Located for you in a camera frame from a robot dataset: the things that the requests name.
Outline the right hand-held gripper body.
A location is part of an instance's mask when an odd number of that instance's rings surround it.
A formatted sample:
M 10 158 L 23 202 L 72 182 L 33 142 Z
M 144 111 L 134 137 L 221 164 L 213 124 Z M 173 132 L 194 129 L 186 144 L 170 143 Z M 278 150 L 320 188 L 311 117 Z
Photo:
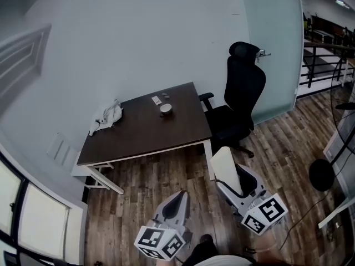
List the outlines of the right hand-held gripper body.
M 288 213 L 281 197 L 269 190 L 252 198 L 249 203 L 240 203 L 235 209 L 242 217 L 242 225 L 256 235 L 264 234 Z

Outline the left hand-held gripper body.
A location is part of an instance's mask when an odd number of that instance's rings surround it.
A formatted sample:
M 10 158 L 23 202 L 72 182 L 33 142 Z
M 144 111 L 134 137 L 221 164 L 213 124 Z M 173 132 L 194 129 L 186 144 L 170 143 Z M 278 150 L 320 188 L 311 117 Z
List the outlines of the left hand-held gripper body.
M 152 219 L 140 228 L 134 245 L 146 257 L 172 260 L 185 246 L 190 246 L 191 239 L 192 232 L 185 226 Z

